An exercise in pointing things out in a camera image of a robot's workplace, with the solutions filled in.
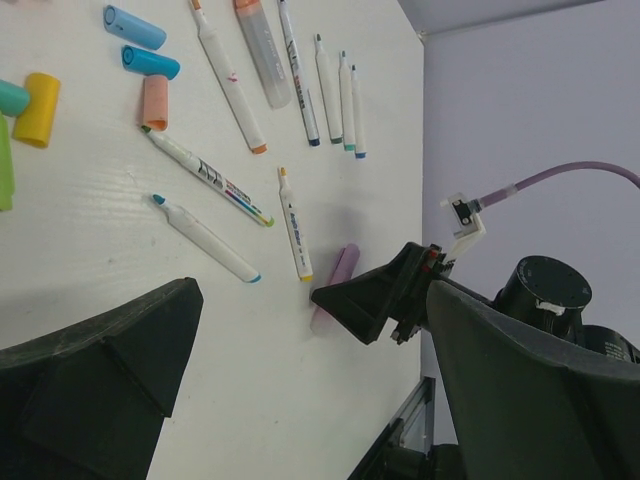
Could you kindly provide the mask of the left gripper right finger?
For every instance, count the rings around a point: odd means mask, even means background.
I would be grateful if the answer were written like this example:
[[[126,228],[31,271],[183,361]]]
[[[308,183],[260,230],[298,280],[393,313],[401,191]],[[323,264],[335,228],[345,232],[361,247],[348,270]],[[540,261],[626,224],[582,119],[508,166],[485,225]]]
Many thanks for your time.
[[[471,479],[636,479],[639,367],[507,317],[443,281],[428,323]]]

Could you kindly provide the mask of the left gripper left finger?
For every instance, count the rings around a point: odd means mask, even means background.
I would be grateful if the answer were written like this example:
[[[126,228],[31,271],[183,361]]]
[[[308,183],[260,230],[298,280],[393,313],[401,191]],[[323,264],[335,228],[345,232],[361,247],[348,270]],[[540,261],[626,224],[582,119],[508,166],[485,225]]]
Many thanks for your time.
[[[176,279],[2,350],[2,478],[146,478],[203,303]]]

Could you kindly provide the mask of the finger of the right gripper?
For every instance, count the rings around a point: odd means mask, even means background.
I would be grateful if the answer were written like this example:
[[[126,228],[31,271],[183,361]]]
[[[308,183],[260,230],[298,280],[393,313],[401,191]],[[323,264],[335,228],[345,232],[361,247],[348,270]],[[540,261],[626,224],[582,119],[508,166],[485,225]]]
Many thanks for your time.
[[[365,345],[377,341],[392,319],[391,338],[403,344],[428,327],[427,293],[442,272],[441,247],[409,242],[389,263],[314,290],[311,301]]]

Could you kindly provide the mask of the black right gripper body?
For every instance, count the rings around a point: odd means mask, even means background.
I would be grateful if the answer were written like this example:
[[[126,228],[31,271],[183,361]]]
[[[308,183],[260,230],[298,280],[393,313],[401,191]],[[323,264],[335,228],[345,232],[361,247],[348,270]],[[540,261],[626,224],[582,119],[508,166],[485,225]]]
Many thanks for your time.
[[[472,364],[485,356],[506,363],[509,352],[538,354],[543,344],[639,362],[629,340],[584,320],[592,288],[566,263],[527,256],[491,298],[452,280],[452,267],[439,247],[418,244],[405,245],[389,264],[389,316],[398,323],[397,338],[426,328],[440,364]]]

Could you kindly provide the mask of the dark blue pen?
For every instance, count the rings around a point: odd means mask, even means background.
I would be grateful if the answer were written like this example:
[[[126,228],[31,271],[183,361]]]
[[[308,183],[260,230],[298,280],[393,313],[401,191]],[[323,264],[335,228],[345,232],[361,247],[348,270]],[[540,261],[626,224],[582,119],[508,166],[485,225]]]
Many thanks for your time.
[[[298,46],[294,36],[288,2],[285,0],[279,0],[278,11],[287,50],[287,56],[292,72],[294,89],[296,92],[298,105],[305,128],[307,141],[311,147],[318,147],[320,145],[320,136],[317,121],[311,102],[308,82],[305,78]]]

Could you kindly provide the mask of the dark green pen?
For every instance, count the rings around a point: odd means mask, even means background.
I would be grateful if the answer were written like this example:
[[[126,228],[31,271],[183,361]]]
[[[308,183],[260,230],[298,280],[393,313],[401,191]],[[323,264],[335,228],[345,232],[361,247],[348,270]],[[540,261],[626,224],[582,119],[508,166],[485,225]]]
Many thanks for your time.
[[[322,37],[319,33],[315,34],[314,45],[315,60],[322,91],[330,142],[334,145],[341,144],[343,142],[343,133],[339,120],[335,82],[331,76],[329,57],[323,47]]]

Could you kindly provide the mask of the orange highlighter body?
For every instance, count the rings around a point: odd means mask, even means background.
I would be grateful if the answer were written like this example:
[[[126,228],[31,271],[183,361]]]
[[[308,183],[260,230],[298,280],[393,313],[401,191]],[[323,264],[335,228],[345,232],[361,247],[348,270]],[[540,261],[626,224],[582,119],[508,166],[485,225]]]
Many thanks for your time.
[[[261,2],[235,0],[234,9],[268,104],[274,110],[287,106],[291,93]]]

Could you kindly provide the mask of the sky blue pen cap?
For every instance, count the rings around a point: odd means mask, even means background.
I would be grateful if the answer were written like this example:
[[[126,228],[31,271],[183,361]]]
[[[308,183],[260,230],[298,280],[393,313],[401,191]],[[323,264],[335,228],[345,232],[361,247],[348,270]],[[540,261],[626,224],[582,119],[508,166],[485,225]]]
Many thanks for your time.
[[[162,75],[168,80],[174,79],[181,69],[175,59],[129,45],[122,47],[121,60],[123,68],[127,71],[145,76]]]

